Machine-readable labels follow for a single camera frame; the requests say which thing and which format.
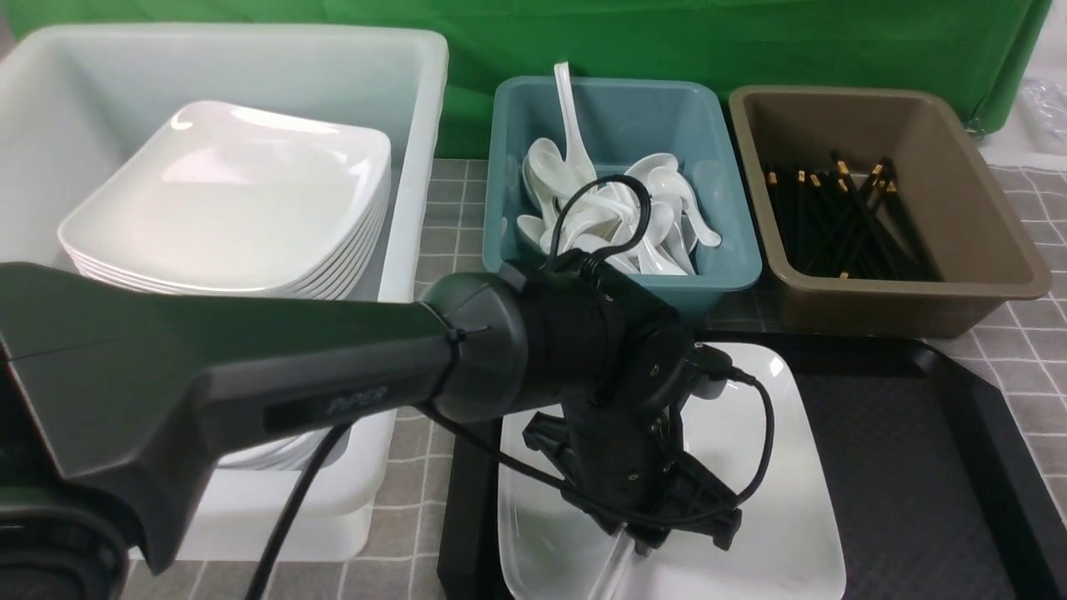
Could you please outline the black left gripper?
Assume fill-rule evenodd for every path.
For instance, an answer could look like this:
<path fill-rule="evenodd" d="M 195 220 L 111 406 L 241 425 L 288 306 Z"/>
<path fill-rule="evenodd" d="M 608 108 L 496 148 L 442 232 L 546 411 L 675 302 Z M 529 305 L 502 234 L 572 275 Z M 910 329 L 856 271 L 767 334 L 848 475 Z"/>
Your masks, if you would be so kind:
<path fill-rule="evenodd" d="M 708 537 L 728 551 L 740 528 L 739 495 L 684 451 L 678 407 L 641 427 L 618 415 L 603 422 L 593 407 L 562 417 L 537 412 L 522 439 L 564 481 L 606 508 L 574 492 L 561 493 L 564 501 L 607 535 L 630 536 L 637 553 L 659 550 L 674 531 Z"/>

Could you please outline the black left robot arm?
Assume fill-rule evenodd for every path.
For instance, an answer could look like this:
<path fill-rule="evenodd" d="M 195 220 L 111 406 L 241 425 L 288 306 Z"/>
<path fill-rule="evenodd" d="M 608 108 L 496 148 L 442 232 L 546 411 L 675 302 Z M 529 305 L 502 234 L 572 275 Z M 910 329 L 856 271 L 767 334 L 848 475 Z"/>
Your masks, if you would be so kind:
<path fill-rule="evenodd" d="M 553 405 L 524 438 L 564 500 L 644 549 L 728 549 L 734 492 L 682 449 L 730 357 L 579 251 L 443 277 L 412 303 L 145 295 L 3 265 L 3 577 L 103 595 L 126 551 L 174 563 L 222 457 L 415 406 L 455 433 Z"/>

